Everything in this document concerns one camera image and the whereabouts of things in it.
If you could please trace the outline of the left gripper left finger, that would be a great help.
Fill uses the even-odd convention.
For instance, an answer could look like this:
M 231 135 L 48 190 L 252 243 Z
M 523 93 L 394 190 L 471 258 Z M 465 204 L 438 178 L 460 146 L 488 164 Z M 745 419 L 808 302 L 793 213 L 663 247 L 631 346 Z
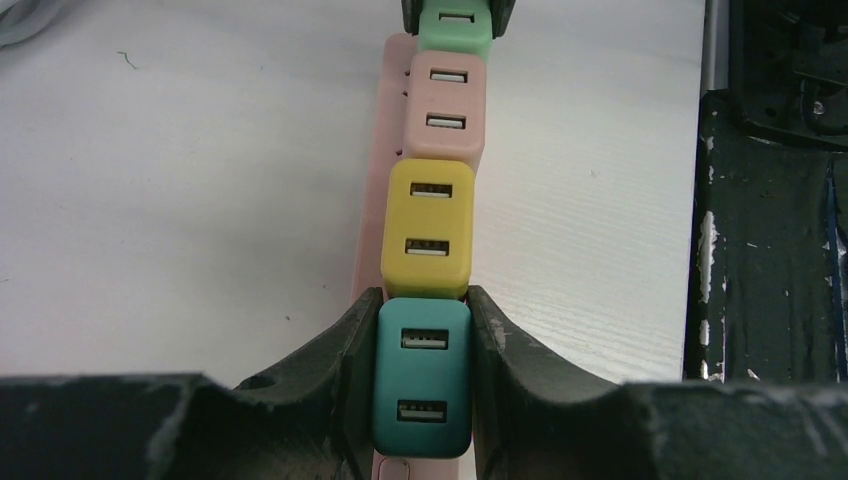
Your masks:
M 376 321 L 341 318 L 229 389 L 197 373 L 5 377 L 5 479 L 367 479 Z

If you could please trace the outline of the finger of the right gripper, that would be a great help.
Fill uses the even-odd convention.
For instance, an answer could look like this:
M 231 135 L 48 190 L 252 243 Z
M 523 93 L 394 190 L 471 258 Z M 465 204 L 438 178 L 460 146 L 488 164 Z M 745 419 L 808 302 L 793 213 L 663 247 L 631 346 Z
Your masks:
M 419 32 L 421 0 L 401 0 L 404 30 L 411 35 Z
M 507 29 L 516 0 L 490 0 L 493 38 L 502 37 Z

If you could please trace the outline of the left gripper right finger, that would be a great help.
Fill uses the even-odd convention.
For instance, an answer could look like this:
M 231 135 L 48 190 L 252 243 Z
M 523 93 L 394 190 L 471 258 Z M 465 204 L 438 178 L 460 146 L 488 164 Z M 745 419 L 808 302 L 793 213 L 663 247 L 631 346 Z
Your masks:
M 843 479 L 847 389 L 615 384 L 513 323 L 479 286 L 473 441 L 481 479 Z

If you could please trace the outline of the green plug adapter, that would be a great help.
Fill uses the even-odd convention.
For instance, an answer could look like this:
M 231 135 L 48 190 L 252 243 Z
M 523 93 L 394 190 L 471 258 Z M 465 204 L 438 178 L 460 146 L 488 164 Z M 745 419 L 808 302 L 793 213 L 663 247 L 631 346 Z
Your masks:
M 419 16 L 418 49 L 472 54 L 485 63 L 493 43 L 492 15 L 483 0 L 427 0 Z

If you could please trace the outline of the pink power strip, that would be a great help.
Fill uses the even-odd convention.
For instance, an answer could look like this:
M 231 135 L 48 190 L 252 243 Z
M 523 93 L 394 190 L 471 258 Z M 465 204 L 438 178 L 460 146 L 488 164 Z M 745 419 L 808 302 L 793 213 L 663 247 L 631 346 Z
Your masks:
M 391 168 L 402 157 L 408 70 L 417 53 L 416 39 L 404 33 L 391 35 L 384 44 L 378 83 L 376 120 L 367 165 L 364 203 L 351 298 L 370 287 L 381 287 L 380 262 Z M 367 479 L 457 479 L 460 461 L 420 458 L 387 458 L 375 453 L 365 469 Z

